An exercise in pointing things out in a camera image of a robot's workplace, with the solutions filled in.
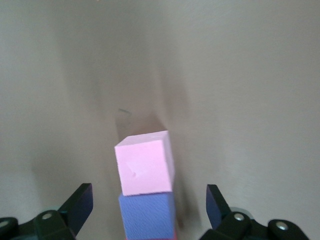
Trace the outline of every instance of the stacked blocks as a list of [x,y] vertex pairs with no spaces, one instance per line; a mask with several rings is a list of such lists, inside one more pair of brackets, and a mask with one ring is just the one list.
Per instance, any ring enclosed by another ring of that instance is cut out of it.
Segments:
[[174,161],[168,131],[128,136],[115,146],[127,240],[176,239]]

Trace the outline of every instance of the white surface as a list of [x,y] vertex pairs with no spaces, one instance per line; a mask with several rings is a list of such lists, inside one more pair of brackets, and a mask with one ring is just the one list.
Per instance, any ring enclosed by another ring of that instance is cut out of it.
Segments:
[[319,13],[298,0],[2,1],[1,217],[28,221],[91,182],[78,239],[124,239],[113,147],[166,128],[181,239],[210,226],[208,183],[318,239]]

